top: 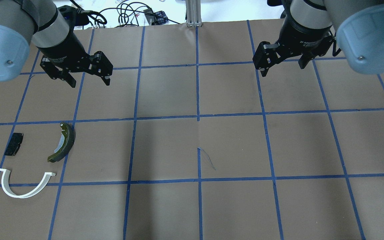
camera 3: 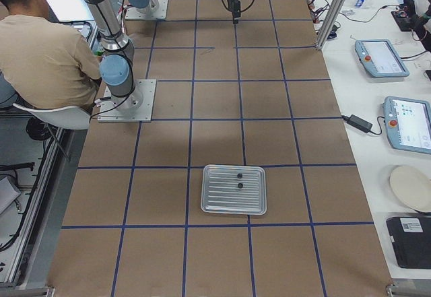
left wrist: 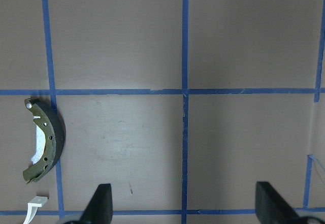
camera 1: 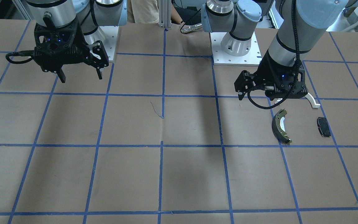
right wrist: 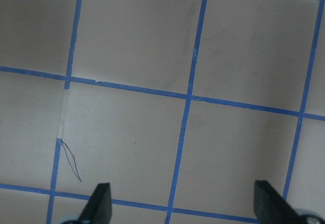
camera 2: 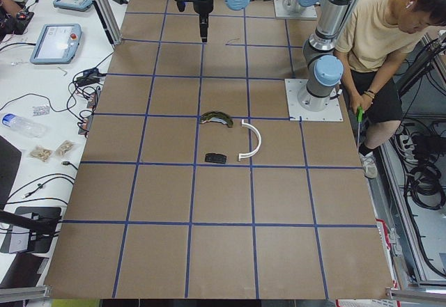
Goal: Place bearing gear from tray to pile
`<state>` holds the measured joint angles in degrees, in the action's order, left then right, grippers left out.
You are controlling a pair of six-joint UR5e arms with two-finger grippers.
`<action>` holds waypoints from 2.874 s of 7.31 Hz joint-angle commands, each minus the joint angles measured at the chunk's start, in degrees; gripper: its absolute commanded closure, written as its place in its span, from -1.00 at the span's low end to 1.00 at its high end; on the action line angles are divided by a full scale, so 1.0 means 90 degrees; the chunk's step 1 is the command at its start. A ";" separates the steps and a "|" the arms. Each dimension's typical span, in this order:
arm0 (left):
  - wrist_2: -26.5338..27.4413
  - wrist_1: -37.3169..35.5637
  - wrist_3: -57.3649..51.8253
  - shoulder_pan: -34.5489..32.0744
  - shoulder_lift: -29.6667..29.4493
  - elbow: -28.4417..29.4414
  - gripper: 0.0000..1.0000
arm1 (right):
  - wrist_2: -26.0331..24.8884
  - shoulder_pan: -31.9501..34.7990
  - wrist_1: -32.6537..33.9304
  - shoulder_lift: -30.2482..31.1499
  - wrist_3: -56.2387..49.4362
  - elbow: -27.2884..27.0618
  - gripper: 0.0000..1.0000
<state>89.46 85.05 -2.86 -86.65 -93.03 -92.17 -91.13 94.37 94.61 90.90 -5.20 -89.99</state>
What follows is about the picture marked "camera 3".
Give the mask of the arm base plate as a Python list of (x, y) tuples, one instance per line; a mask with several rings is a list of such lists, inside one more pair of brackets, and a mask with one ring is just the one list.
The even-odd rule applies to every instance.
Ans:
[(100, 123), (134, 123), (152, 121), (154, 98), (157, 81), (155, 79), (136, 79), (134, 92), (122, 103), (123, 98), (112, 97), (108, 86), (105, 86), (101, 114), (96, 118)]
[(127, 21), (160, 21), (166, 19), (169, 0), (129, 0)]

